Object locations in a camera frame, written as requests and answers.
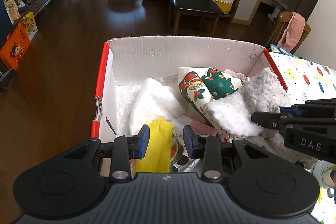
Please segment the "yellow cloth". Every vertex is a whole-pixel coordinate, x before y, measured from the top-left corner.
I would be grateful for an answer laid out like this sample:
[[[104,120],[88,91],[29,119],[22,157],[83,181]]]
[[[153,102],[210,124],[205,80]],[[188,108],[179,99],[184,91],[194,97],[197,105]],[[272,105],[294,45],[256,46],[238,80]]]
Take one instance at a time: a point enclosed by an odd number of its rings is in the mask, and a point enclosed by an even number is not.
[[[150,139],[145,157],[135,162],[135,173],[169,173],[174,125],[160,117],[149,123]]]

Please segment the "christmas pattern stocking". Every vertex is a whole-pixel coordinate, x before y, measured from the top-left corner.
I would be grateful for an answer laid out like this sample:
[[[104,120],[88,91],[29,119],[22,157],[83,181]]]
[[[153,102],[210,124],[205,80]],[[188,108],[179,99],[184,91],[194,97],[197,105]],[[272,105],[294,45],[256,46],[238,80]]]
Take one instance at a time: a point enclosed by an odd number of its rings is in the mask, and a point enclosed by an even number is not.
[[[195,111],[218,133],[223,142],[262,132],[251,122],[251,111],[239,91],[249,77],[229,69],[178,68],[179,91]]]

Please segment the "white fluffy towel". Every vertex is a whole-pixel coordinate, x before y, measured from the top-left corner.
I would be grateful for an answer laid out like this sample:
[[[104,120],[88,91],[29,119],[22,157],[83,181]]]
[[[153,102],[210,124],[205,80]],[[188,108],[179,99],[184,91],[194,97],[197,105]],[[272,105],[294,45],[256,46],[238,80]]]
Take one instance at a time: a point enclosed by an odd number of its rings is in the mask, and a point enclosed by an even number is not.
[[[129,131],[138,134],[145,124],[163,117],[171,121],[186,114],[187,105],[177,88],[147,78],[135,97],[129,117]]]

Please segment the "balloon pattern tablecloth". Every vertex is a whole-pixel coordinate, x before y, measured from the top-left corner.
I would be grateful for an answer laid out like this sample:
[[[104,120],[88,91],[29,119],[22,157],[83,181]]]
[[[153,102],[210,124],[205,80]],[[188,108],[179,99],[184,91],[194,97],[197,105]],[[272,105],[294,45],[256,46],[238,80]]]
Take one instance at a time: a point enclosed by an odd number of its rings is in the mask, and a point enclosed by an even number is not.
[[[271,53],[274,72],[289,96],[274,121],[286,147],[318,159],[307,170],[319,184],[312,215],[335,223],[335,74],[326,66]]]

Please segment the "pink towel on chair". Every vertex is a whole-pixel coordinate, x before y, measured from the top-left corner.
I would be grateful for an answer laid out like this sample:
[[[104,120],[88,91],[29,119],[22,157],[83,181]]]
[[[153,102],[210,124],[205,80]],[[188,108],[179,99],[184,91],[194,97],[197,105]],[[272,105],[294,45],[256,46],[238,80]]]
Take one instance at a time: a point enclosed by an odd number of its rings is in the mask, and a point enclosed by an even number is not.
[[[282,14],[289,16],[289,22],[277,45],[290,52],[298,45],[305,28],[306,20],[302,15],[296,12],[286,11]]]

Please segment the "red white cardboard box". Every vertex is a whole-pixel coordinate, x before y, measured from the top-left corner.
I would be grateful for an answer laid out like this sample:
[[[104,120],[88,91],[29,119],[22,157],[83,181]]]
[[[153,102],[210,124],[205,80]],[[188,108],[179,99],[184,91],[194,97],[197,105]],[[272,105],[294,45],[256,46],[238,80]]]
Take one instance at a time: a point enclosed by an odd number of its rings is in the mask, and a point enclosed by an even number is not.
[[[178,88],[178,68],[229,69],[249,77],[274,66],[262,46],[236,40],[191,36],[144,36],[113,39],[104,44],[96,86],[97,113],[92,136],[103,143],[131,134],[129,117],[135,97],[147,78]],[[197,134],[218,137],[187,102],[187,112],[171,121],[170,172],[195,172],[201,161],[189,159],[183,140],[183,127],[190,124]]]

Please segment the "wooden chair near table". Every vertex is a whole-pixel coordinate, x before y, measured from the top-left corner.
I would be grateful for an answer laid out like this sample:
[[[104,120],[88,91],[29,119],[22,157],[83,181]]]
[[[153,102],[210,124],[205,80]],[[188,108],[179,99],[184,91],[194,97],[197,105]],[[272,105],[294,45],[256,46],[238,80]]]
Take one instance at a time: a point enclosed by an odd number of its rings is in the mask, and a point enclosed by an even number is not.
[[[297,12],[283,11],[276,18],[267,46],[271,44],[295,53],[311,31],[309,23]]]

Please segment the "orange gift box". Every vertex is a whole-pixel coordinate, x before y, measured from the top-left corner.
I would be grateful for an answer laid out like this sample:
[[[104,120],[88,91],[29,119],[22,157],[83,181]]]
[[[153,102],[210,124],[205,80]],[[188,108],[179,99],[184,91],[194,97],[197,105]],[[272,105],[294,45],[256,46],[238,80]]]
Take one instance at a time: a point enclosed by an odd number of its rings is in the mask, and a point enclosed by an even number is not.
[[[26,33],[26,29],[21,24],[7,36],[7,42],[0,51],[0,57],[3,63],[9,69],[18,69],[26,50],[31,41]]]

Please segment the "yellow carton box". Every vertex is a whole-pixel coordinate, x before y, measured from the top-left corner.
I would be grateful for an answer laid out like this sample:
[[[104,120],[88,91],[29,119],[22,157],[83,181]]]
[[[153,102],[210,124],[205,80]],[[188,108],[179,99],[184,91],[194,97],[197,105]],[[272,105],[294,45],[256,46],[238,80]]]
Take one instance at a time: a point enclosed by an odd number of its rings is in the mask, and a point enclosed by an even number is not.
[[[34,18],[34,13],[32,11],[27,13],[22,18],[22,20],[19,22],[19,25],[23,26],[30,40],[32,40],[36,35],[36,33],[38,32],[38,28]]]

